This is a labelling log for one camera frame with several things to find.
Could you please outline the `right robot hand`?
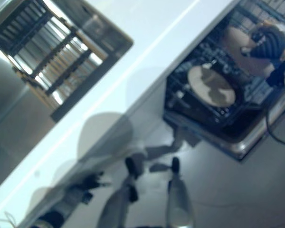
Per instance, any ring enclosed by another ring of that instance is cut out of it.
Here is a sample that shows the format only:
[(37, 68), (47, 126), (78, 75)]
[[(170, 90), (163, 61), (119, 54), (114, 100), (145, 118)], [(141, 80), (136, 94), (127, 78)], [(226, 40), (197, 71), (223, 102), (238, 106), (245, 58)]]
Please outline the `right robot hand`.
[(280, 59), (285, 51), (285, 24), (264, 20), (255, 25), (249, 37), (254, 45), (240, 48), (245, 57)]

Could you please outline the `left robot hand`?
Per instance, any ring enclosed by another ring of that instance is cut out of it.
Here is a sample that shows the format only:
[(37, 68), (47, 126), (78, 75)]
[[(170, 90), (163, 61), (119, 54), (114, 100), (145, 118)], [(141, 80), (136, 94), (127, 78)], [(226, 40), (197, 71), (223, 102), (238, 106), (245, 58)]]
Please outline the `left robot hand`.
[(82, 186), (86, 190), (92, 190), (100, 187), (109, 187), (112, 184), (110, 182), (100, 182), (104, 172), (92, 173), (86, 176), (82, 182)]

